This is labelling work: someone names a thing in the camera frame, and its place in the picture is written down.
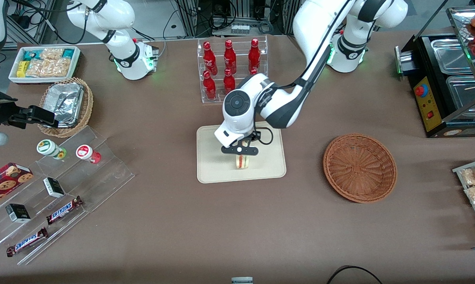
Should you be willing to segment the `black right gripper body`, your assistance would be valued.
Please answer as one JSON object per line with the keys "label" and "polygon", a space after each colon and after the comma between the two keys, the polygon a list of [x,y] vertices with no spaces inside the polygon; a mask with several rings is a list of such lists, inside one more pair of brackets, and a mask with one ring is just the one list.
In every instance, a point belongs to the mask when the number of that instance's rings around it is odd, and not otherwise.
{"label": "black right gripper body", "polygon": [[13,126],[25,129],[30,123],[24,113],[26,108],[16,105],[17,98],[10,97],[0,92],[0,125]]}

